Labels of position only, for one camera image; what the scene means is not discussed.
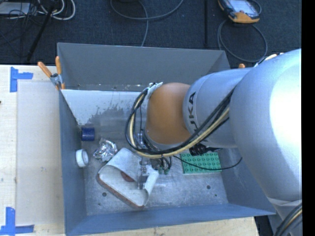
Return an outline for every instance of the wooden table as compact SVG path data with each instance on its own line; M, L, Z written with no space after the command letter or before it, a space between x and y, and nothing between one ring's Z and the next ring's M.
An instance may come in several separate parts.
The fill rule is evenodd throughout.
M37 66L12 65L19 70L19 73L31 72L33 82L48 82L50 80ZM17 103L18 93L10 92L10 68L11 65L0 65L0 226L5 224L5 208L16 209L17 197ZM55 67L49 67L52 73L56 72ZM40 195L45 196L47 188L38 188ZM58 211L63 217L63 210ZM62 223L39 224L33 221L34 232L28 235L64 235ZM178 226L158 227L140 229L124 232L98 234L103 236L259 236L253 217L237 218L203 223L193 223Z

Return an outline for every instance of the white cable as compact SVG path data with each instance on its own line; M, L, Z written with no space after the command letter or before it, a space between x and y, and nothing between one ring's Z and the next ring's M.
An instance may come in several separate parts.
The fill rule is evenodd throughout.
M71 4L72 4L72 7L73 7L73 12L72 12L72 14L71 14L69 17L67 17L67 18L62 18L62 17L56 17L56 16L55 16L55 15L57 15L57 14L60 14L60 13L64 10L64 0L61 0L61 1L62 1L62 4L63 4L61 10L59 10L58 12L52 13L52 14L51 14L51 17L54 18L54 19L57 19L57 20L69 20L69 19L73 18L74 15L75 15L75 3L74 3L74 0L70 0L70 1L71 1ZM40 5L40 7L43 9L44 13L41 12L41 11L39 11L39 13L42 13L42 14L47 14L47 13L48 13L48 11L44 8L43 5Z
M64 0L61 0L61 1L62 1L62 7L61 7L61 9L60 9L59 11L57 11L57 12L53 12L53 15L57 15L57 14L59 14L59 13L61 13L61 12L63 11L63 9L64 9ZM47 11L47 10L45 9L45 7L41 4L40 0L37 0L37 2L39 3L40 7L41 7L42 10L44 11L44 12L38 11L38 13L46 14L46 15L47 15L48 11Z

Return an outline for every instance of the crumpled foil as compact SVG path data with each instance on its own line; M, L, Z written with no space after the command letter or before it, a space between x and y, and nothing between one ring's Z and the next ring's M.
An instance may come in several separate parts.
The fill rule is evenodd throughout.
M99 147L95 150L93 156L97 160L101 160L102 162L109 161L116 153L118 149L114 142L111 142L106 139L101 139L99 141Z

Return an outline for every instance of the yellow cable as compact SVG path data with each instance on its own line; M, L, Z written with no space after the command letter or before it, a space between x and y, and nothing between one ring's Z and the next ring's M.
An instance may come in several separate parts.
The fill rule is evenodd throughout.
M142 99L142 97L138 100L138 102L136 103L136 106L138 106L138 103L140 102L141 99ZM172 155L179 154L179 153L183 152L184 150L186 150L186 149L196 145L200 141L202 141L204 138L206 138L223 121L223 119L228 115L228 112L229 112L229 107L226 108L226 110L222 113L222 115L209 128L207 128L200 136L198 136L191 143L187 144L185 147L182 147L182 148L180 148L180 149L178 149L176 151L173 151L173 152L170 152L170 153L165 153L165 154L163 154L163 156L172 156ZM130 141L131 141L132 145L134 147L136 147L136 144L134 142L133 135L132 135L134 115L135 114L133 114L131 116L131 118L130 118L129 136L130 136ZM150 158L150 159L158 159L158 158L162 157L161 154L148 155L148 154L140 152L138 150L135 150L135 152L138 153L140 156L144 156L144 157L147 157L147 158Z

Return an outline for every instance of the metal bracket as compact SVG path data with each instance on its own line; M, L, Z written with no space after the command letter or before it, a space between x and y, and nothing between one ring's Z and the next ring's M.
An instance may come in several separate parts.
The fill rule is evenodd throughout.
M147 98L150 99L152 93L157 90L160 86L163 85L163 82L160 83L150 83L149 84L149 89L148 89L148 93L147 93Z
M55 86L63 84L63 78L60 74L55 73L54 75L50 76L49 79Z

